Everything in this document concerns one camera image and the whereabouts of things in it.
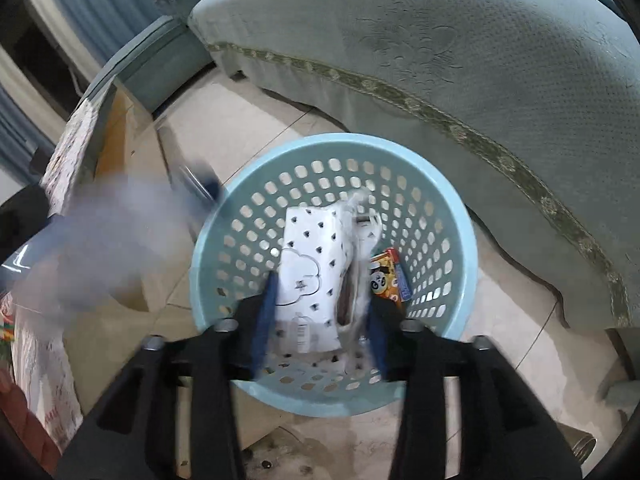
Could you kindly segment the left hand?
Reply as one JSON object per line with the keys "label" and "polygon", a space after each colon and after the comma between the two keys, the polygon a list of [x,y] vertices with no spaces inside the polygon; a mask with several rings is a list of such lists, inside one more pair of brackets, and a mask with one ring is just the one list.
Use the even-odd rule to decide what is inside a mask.
{"label": "left hand", "polygon": [[32,453],[39,465],[48,474],[54,474],[60,450],[41,425],[38,418],[29,411],[22,389],[15,385],[11,375],[1,369],[1,411],[6,415],[9,423]]}

